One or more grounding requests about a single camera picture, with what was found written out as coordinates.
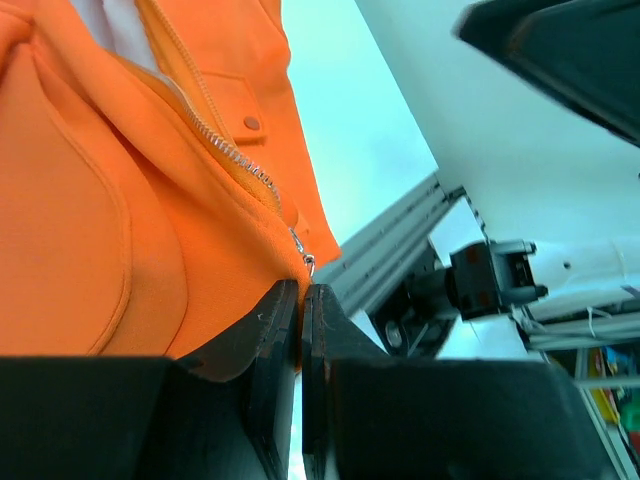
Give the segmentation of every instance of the white ceiling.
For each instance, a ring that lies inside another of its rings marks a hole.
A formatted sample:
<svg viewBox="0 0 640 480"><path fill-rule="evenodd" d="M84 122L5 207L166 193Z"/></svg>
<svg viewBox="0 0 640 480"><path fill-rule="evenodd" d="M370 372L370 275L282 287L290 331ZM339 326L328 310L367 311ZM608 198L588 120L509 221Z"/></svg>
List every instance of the white ceiling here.
<svg viewBox="0 0 640 480"><path fill-rule="evenodd" d="M640 150L452 35L466 0L356 0L441 169L498 239L640 235Z"/></svg>
<svg viewBox="0 0 640 480"><path fill-rule="evenodd" d="M437 170L353 0L287 0L289 78L340 244Z"/></svg>

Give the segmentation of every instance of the orange fabric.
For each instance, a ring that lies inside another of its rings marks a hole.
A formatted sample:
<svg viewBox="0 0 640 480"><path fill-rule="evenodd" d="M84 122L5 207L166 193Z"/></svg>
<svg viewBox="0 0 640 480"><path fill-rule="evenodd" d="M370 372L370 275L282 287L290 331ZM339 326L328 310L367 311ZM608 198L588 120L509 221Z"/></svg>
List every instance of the orange fabric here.
<svg viewBox="0 0 640 480"><path fill-rule="evenodd" d="M297 279L302 299L289 227L319 265L339 255L278 0L159 4L206 87L140 0L160 68L269 172L282 207L225 163L166 85L97 45L68 1L0 0L2 354L181 356L279 279Z"/></svg>

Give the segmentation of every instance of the jacket pocket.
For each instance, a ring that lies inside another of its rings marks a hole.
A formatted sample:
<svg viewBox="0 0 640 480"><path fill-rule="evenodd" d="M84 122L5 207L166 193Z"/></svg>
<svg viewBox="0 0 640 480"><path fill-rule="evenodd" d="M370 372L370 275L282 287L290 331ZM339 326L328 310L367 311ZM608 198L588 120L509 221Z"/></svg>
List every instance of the jacket pocket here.
<svg viewBox="0 0 640 480"><path fill-rule="evenodd" d="M5 71L0 124L0 352L164 353L184 266L127 151L28 45Z"/></svg>
<svg viewBox="0 0 640 480"><path fill-rule="evenodd" d="M238 145L263 143L267 126L249 82L230 73L203 71L202 75L233 140Z"/></svg>

